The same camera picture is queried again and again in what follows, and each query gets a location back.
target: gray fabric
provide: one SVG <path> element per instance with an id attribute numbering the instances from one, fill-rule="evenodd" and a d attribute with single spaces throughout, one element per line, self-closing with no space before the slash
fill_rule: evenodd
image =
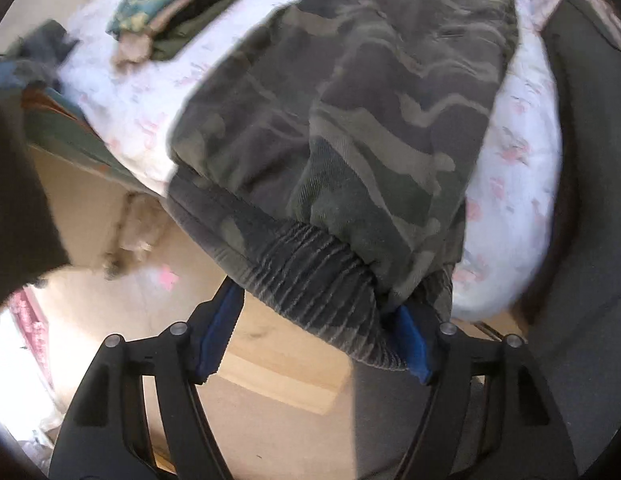
<path id="1" fill-rule="evenodd" d="M 173 157 L 205 185 L 189 198 L 187 183 L 175 184 L 178 199 L 171 186 L 169 204 L 193 214 L 202 194 L 213 209 L 232 202 L 219 225 L 206 223 L 209 252 L 236 282 L 354 359 L 402 367 L 380 313 L 423 287 L 425 308 L 449 316 L 465 187 L 516 42 L 513 0 L 301 0 L 278 10 L 187 105 Z M 274 232 L 260 222 L 278 235 L 289 226 L 290 239 L 261 250 Z M 275 254 L 289 241 L 313 248 L 332 281 L 287 290 L 286 274 L 316 272 L 294 246 Z M 342 280 L 363 288 L 342 296 Z"/>
<path id="2" fill-rule="evenodd" d="M 55 81 L 54 69 L 67 54 L 56 34 L 60 27 L 47 23 L 0 60 L 0 303 L 44 272 L 68 264 L 30 161 L 22 108 L 24 88 Z"/>
<path id="3" fill-rule="evenodd" d="M 542 37 L 579 221 L 529 342 L 584 471 L 621 424 L 621 54 L 584 0 L 563 0 Z"/>

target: silver bolt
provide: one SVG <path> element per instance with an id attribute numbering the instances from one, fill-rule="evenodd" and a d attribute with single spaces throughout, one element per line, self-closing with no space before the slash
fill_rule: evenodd
<path id="1" fill-rule="evenodd" d="M 172 333 L 172 335 L 185 334 L 186 330 L 188 330 L 188 325 L 183 321 L 178 321 L 170 326 L 170 333 Z"/>
<path id="2" fill-rule="evenodd" d="M 444 335 L 454 335 L 457 332 L 457 327 L 453 323 L 442 323 L 439 326 L 439 331 Z"/>
<path id="3" fill-rule="evenodd" d="M 512 348 L 520 348 L 520 346 L 524 344 L 524 341 L 522 341 L 522 338 L 515 334 L 507 335 L 506 342 L 507 342 L 507 345 Z"/>
<path id="4" fill-rule="evenodd" d="M 122 338 L 119 337 L 117 334 L 111 334 L 104 340 L 104 344 L 108 346 L 108 348 L 114 348 L 119 345 L 121 340 Z"/>

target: folded camouflage clothing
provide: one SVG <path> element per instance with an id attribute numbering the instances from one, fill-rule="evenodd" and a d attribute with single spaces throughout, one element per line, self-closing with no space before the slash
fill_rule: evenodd
<path id="1" fill-rule="evenodd" d="M 513 0 L 301 0 L 193 95 L 178 223 L 247 291 L 351 357 L 402 369 L 383 327 L 447 317 L 464 192 L 517 43 Z"/>

